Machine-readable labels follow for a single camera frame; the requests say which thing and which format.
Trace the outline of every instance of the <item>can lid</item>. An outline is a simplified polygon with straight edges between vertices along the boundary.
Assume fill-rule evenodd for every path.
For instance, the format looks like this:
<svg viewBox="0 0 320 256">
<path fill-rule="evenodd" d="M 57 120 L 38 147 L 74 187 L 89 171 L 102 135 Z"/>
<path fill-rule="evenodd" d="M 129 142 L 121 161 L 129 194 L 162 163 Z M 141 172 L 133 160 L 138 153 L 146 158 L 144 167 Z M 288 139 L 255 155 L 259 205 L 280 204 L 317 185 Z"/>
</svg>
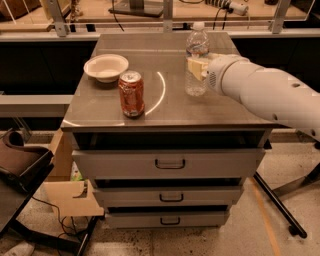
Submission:
<svg viewBox="0 0 320 256">
<path fill-rule="evenodd" d="M 141 75 L 137 71 L 129 70 L 122 73 L 120 78 L 125 82 L 134 83 L 141 79 Z"/>
</svg>

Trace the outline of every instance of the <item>gray tabletop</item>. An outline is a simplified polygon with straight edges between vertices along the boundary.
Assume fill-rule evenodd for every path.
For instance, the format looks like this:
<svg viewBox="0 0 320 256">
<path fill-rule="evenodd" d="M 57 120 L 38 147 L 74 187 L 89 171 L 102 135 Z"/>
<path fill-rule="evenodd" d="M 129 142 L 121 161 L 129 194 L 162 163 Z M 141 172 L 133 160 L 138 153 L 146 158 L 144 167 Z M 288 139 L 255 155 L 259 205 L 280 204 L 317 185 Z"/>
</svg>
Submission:
<svg viewBox="0 0 320 256">
<path fill-rule="evenodd" d="M 117 82 L 104 84 L 83 74 L 62 123 L 64 131 L 130 129 L 272 128 L 229 97 L 185 92 L 185 42 L 190 32 L 101 35 L 93 56 L 112 53 L 129 60 L 144 80 L 145 113 L 123 115 Z M 237 54 L 227 33 L 209 33 L 210 52 Z"/>
</svg>

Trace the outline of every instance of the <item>black cable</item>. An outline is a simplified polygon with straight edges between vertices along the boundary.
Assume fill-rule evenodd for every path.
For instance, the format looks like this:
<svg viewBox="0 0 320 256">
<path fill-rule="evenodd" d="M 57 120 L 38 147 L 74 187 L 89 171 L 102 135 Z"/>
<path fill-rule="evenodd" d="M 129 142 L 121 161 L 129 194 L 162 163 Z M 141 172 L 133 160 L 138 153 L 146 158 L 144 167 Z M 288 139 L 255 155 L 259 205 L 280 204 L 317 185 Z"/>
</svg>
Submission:
<svg viewBox="0 0 320 256">
<path fill-rule="evenodd" d="M 224 26 L 226 25 L 227 15 L 230 11 L 232 12 L 233 10 L 232 9 L 226 10 L 226 13 L 224 14 L 222 30 L 224 30 Z"/>
<path fill-rule="evenodd" d="M 216 27 L 216 21 L 217 21 L 219 12 L 220 12 L 221 10 L 222 10 L 222 8 L 219 8 L 219 10 L 217 11 L 216 17 L 214 18 L 214 21 L 213 21 L 212 30 L 214 30 L 215 27 Z"/>
<path fill-rule="evenodd" d="M 71 217 L 71 223 L 72 223 L 72 226 L 73 226 L 73 227 L 68 227 L 68 226 L 66 226 L 63 222 L 64 222 L 64 220 L 65 220 L 67 217 L 63 217 L 63 219 L 60 220 L 61 215 L 60 215 L 60 208 L 59 208 L 58 206 L 56 206 L 56 205 L 54 205 L 54 204 L 51 204 L 51 203 L 49 203 L 49 202 L 40 200 L 40 199 L 35 198 L 35 197 L 33 197 L 33 196 L 32 196 L 31 198 L 34 199 L 34 200 L 36 200 L 36 201 L 38 201 L 38 202 L 40 202 L 40 203 L 44 203 L 44 204 L 50 205 L 50 206 L 52 206 L 52 207 L 55 207 L 55 208 L 58 210 L 58 221 L 59 221 L 59 223 L 61 224 L 61 228 L 62 228 L 62 230 L 63 230 L 63 233 L 59 234 L 59 235 L 58 235 L 58 238 L 60 238 L 60 237 L 63 236 L 63 235 L 67 235 L 67 236 L 70 236 L 70 237 L 76 237 L 76 238 L 79 240 L 79 242 L 81 242 L 80 235 L 81 235 L 81 233 L 85 232 L 85 231 L 88 229 L 88 227 L 85 228 L 85 229 L 83 229 L 83 230 L 77 231 L 73 217 Z M 67 232 L 66 228 L 71 229 L 74 233 Z M 61 252 L 60 252 L 59 249 L 58 249 L 58 245 L 57 245 L 57 248 L 56 248 L 56 249 L 57 249 L 57 252 L 58 252 L 59 256 L 62 256 Z"/>
<path fill-rule="evenodd" d="M 113 13 L 113 17 L 114 20 L 117 22 L 118 26 L 121 28 L 121 30 L 124 32 L 123 27 L 121 26 L 120 22 L 118 21 L 116 14 L 115 14 L 115 10 L 114 10 L 114 0 L 112 0 L 112 13 Z"/>
<path fill-rule="evenodd" d="M 189 2 L 189 1 L 185 1 L 185 0 L 179 0 L 181 3 L 185 3 L 185 4 L 200 4 L 202 3 L 204 0 L 200 0 L 197 2 Z"/>
</svg>

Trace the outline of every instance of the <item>bottle cap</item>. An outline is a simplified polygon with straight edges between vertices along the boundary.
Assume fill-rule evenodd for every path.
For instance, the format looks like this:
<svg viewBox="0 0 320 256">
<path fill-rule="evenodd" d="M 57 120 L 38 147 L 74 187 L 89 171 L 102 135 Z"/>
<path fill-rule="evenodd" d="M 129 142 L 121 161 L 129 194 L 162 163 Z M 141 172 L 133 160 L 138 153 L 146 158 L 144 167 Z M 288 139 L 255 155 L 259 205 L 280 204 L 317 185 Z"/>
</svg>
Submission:
<svg viewBox="0 0 320 256">
<path fill-rule="evenodd" d="M 202 30 L 202 29 L 204 29 L 204 22 L 202 22 L 202 21 L 194 22 L 192 29 L 193 30 Z"/>
</svg>

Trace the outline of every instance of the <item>drawer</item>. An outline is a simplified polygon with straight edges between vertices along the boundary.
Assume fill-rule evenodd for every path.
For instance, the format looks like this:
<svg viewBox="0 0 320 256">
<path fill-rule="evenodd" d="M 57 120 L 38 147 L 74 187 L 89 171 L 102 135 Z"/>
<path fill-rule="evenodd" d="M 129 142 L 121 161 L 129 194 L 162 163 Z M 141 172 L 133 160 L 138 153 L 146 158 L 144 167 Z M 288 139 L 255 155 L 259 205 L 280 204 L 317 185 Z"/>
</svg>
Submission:
<svg viewBox="0 0 320 256">
<path fill-rule="evenodd" d="M 228 211 L 119 213 L 106 214 L 106 222 L 109 228 L 219 227 L 228 217 Z"/>
<path fill-rule="evenodd" d="M 100 207 L 192 206 L 236 204 L 242 187 L 105 188 L 95 189 Z"/>
<path fill-rule="evenodd" d="M 81 173 L 95 179 L 248 177 L 263 156 L 263 149 L 73 151 Z"/>
<path fill-rule="evenodd" d="M 223 129 L 198 130 L 183 127 L 179 129 L 133 129 L 115 128 L 109 131 L 74 132 L 79 149 L 85 150 L 164 150 L 164 149 L 243 149 L 257 148 L 265 140 L 265 129 Z"/>
</svg>

